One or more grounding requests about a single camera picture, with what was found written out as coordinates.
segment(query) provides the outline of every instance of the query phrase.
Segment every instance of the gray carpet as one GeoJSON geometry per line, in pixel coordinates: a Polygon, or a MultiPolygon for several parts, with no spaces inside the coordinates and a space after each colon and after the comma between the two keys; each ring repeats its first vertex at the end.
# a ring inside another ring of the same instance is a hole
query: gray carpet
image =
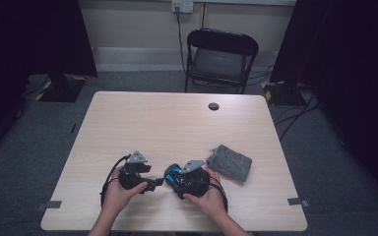
{"type": "MultiPolygon", "coordinates": [[[[44,79],[31,77],[27,90],[44,79]]],[[[28,95],[21,118],[0,141],[0,235],[86,235],[43,231],[43,211],[35,209],[50,200],[93,95],[99,90],[182,92],[183,88],[182,72],[103,72],[86,82],[76,103],[34,101],[38,91],[28,95]]],[[[233,93],[234,88],[191,85],[189,91],[233,93]]],[[[259,84],[245,93],[263,94],[259,84]]],[[[312,93],[303,94],[309,99],[312,93]]],[[[316,104],[314,98],[309,107],[316,104]]],[[[274,106],[270,110],[278,121],[300,111],[274,106]]],[[[289,122],[277,125],[279,135],[289,122]]],[[[282,146],[298,195],[311,204],[304,209],[308,229],[260,235],[378,235],[378,186],[341,145],[336,126],[322,109],[300,116],[282,146]]]]}

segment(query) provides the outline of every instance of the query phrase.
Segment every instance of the gray cloth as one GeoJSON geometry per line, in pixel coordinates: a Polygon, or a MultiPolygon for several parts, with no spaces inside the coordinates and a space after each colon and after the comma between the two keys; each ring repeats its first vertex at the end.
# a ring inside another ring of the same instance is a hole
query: gray cloth
{"type": "Polygon", "coordinates": [[[208,158],[209,168],[229,178],[245,182],[250,172],[250,157],[240,154],[224,145],[214,149],[212,156],[208,158]]]}

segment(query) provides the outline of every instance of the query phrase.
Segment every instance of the person's left hand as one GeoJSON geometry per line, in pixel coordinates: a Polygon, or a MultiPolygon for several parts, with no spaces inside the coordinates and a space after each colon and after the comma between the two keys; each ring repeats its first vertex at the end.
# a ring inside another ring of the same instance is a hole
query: person's left hand
{"type": "Polygon", "coordinates": [[[148,183],[144,182],[130,190],[124,189],[118,179],[122,167],[121,165],[113,171],[102,206],[102,211],[107,211],[115,217],[130,203],[134,196],[143,192],[148,186],[148,183]]]}

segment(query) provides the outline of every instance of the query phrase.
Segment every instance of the table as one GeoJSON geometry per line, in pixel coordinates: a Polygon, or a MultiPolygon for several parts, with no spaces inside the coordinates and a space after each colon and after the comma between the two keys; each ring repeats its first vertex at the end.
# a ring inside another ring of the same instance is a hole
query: table
{"type": "MultiPolygon", "coordinates": [[[[90,230],[100,211],[102,184],[112,165],[138,150],[162,177],[173,163],[206,159],[223,144],[253,159],[245,183],[221,176],[229,214],[247,231],[302,231],[307,222],[264,97],[240,94],[100,91],[94,95],[54,190],[44,230],[90,230]],[[209,109],[211,102],[220,108],[209,109]]],[[[112,230],[219,229],[165,183],[132,199],[112,230]]]]}

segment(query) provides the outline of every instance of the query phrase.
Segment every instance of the baseboard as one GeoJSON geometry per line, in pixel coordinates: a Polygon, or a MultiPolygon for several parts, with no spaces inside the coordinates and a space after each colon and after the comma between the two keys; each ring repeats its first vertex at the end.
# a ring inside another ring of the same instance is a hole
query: baseboard
{"type": "MultiPolygon", "coordinates": [[[[103,71],[178,71],[183,70],[178,48],[93,48],[96,69],[103,71]]],[[[259,52],[253,71],[267,71],[275,65],[278,51],[259,52]]]]}

